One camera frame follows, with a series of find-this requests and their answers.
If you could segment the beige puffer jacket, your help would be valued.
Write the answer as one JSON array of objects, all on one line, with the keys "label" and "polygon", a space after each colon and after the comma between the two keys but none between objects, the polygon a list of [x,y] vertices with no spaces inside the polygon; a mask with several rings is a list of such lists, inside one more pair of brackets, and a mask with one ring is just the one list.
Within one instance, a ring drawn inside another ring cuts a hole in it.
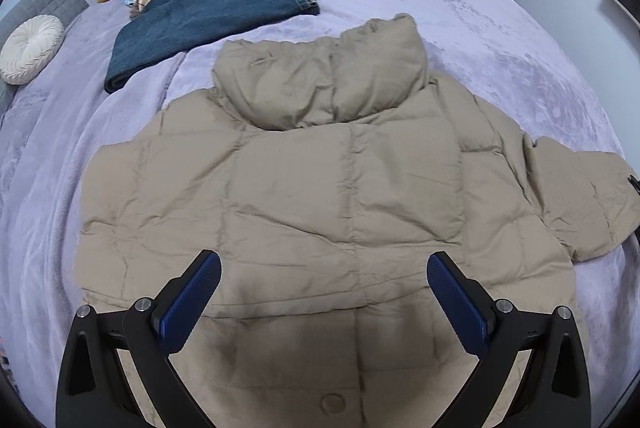
[{"label": "beige puffer jacket", "polygon": [[426,427],[474,366],[428,288],[447,252],[525,311],[575,307],[578,261],[639,225],[612,153],[532,139],[431,70],[416,22],[231,41],[82,180],[75,274],[102,310],[204,249],[221,283],[176,356],[221,427]]}]

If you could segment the round cream pleated cushion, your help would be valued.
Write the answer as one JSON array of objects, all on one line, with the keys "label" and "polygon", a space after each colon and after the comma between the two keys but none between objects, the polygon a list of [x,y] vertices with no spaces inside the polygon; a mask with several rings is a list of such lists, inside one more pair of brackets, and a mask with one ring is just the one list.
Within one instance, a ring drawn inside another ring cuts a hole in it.
[{"label": "round cream pleated cushion", "polygon": [[58,53],[65,28],[57,17],[38,15],[20,24],[1,49],[1,79],[10,85],[34,80]]}]

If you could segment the lavender plush bed blanket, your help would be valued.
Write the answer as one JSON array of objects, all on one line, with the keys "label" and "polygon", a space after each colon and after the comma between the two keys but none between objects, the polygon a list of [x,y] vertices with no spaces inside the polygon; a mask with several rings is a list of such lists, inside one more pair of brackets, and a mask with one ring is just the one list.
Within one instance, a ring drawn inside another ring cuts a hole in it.
[{"label": "lavender plush bed blanket", "polygon": [[[373,17],[407,13],[431,65],[491,102],[533,137],[575,151],[618,151],[608,117],[559,44],[512,0],[319,0],[318,16],[247,33],[250,41],[336,36]],[[63,346],[81,294],[73,265],[79,184],[94,152],[132,139],[171,100],[212,82],[205,45],[144,70],[107,94],[122,0],[94,4],[70,24],[37,78],[1,122],[1,337],[24,404],[54,422]]]}]

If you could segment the folded blue jeans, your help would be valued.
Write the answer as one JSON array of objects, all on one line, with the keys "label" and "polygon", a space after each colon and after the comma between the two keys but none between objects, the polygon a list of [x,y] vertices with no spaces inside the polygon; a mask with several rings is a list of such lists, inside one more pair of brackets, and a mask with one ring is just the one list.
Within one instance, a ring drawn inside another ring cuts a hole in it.
[{"label": "folded blue jeans", "polygon": [[178,53],[318,13],[318,0],[152,0],[118,32],[104,91],[119,91],[138,71]]}]

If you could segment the grey quilted headboard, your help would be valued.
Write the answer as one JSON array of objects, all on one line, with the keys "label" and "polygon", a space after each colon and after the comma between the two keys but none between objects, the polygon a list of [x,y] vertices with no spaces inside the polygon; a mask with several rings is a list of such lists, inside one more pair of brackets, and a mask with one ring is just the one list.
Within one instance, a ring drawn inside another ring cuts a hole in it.
[{"label": "grey quilted headboard", "polygon": [[[86,0],[21,0],[1,19],[1,48],[9,35],[23,22],[38,15],[57,17],[65,28],[89,7]],[[20,86],[10,85],[1,79],[1,114],[4,115],[13,102]]]}]

